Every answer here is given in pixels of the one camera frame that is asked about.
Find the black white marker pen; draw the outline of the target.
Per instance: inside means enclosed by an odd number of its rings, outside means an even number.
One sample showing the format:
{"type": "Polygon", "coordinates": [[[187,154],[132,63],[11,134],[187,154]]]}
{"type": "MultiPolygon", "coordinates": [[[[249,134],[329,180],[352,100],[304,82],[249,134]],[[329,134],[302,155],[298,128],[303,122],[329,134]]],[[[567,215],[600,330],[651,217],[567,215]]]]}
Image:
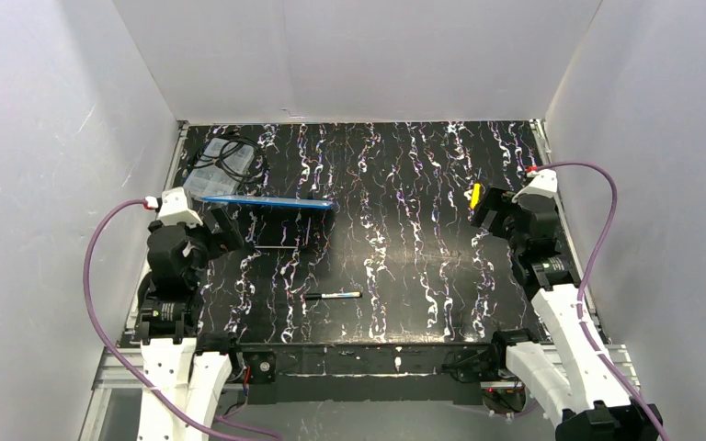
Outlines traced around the black white marker pen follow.
{"type": "Polygon", "coordinates": [[[335,293],[307,293],[303,296],[304,300],[319,301],[319,300],[343,300],[343,299],[359,299],[361,293],[359,291],[335,292],[335,293]]]}

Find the blue framed whiteboard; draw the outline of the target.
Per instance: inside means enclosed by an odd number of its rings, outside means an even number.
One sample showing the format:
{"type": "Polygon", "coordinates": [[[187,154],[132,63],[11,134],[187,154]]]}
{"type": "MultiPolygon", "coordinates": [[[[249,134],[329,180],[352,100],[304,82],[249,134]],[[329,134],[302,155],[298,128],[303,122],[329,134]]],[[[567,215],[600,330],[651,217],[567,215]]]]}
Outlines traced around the blue framed whiteboard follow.
{"type": "Polygon", "coordinates": [[[299,209],[332,209],[335,203],[325,199],[258,197],[245,195],[222,195],[202,197],[201,201],[221,204],[292,207],[299,209]]]}

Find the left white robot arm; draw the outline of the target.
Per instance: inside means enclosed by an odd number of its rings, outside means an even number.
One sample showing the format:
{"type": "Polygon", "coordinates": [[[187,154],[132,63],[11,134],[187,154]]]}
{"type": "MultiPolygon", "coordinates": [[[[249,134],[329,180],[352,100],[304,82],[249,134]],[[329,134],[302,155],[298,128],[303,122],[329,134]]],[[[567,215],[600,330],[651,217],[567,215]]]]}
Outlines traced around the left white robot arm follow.
{"type": "Polygon", "coordinates": [[[137,437],[207,440],[236,364],[231,336],[199,332],[200,274],[224,248],[189,208],[164,205],[148,230],[135,337],[149,383],[142,391],[137,437]]]}

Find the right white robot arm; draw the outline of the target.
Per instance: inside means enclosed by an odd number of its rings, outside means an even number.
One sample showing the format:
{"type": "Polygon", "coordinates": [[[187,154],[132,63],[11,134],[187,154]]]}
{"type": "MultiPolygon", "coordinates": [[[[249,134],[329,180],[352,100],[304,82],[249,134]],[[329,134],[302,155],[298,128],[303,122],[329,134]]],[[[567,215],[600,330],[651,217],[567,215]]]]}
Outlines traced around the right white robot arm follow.
{"type": "Polygon", "coordinates": [[[492,338],[490,368],[522,382],[557,440],[658,440],[663,419],[615,367],[585,302],[572,259],[558,248],[560,216],[552,197],[491,187],[472,225],[507,241],[516,281],[552,338],[557,363],[529,330],[492,338]]]}

